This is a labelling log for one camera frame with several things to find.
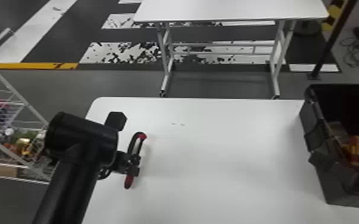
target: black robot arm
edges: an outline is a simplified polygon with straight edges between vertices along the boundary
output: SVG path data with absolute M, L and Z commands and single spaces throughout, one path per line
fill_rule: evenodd
M 128 152 L 117 151 L 118 131 L 124 128 L 123 113 L 112 112 L 104 125 L 66 113 L 51 121 L 45 148 L 59 158 L 34 224 L 82 223 L 96 181 L 111 172 L 127 175 L 125 188 L 139 175 L 139 156 L 146 135 L 137 132 Z M 135 149 L 135 141 L 140 143 Z

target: white tabletop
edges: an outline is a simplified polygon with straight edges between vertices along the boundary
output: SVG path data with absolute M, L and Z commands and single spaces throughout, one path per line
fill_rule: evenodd
M 322 0 L 143 0 L 134 21 L 303 20 L 328 17 Z
M 87 119 L 128 118 L 119 149 L 137 131 L 141 177 L 98 181 L 84 224 L 356 224 L 359 209 L 324 202 L 308 160 L 302 101 L 99 98 Z

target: black storage bin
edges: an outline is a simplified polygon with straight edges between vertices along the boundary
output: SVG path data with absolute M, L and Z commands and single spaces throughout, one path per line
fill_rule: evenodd
M 359 168 L 341 153 L 329 123 L 359 136 L 359 85 L 311 85 L 299 116 L 327 203 L 359 207 Z

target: white floor marking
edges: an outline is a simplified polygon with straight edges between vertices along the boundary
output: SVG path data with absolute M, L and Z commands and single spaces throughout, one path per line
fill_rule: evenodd
M 290 64 L 289 68 L 291 71 L 298 72 L 309 72 L 313 71 L 315 64 Z M 321 68 L 322 72 L 339 72 L 339 69 L 336 64 L 323 64 Z
M 120 0 L 118 4 L 134 4 L 134 3 L 142 3 L 142 0 Z
M 216 43 L 229 43 L 229 41 L 219 41 Z M 264 43 L 273 44 L 274 41 L 235 41 L 234 43 Z M 277 54 L 274 59 L 278 60 L 281 46 L 278 46 Z M 218 53 L 227 52 L 244 52 L 251 53 L 253 47 L 206 47 L 204 51 L 212 51 Z M 272 47 L 257 46 L 256 52 L 270 54 Z M 186 51 L 185 47 L 178 46 L 176 52 Z M 161 58 L 160 49 L 155 42 L 131 43 L 131 42 L 115 42 L 115 43 L 96 43 L 90 44 L 88 50 L 83 55 L 80 63 L 100 63 L 100 64 L 153 64 Z M 176 55 L 175 59 L 178 63 L 189 59 L 200 64 L 266 64 L 269 55 L 206 55 L 198 54 L 196 57 L 187 57 L 186 55 Z
M 76 0 L 47 2 L 0 46 L 0 63 L 21 62 L 75 2 Z
M 110 14 L 102 25 L 102 29 L 139 29 L 140 25 L 134 24 L 135 13 Z M 211 22 L 208 26 L 273 26 L 274 21 L 231 21 L 231 22 Z M 145 28 L 154 28 L 150 23 Z M 171 26 L 190 27 L 197 26 L 192 23 L 173 24 Z

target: wire shelf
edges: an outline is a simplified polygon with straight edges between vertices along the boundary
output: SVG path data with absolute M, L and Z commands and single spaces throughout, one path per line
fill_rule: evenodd
M 57 163 L 44 150 L 48 122 L 1 74 L 0 84 L 0 178 L 48 183 Z

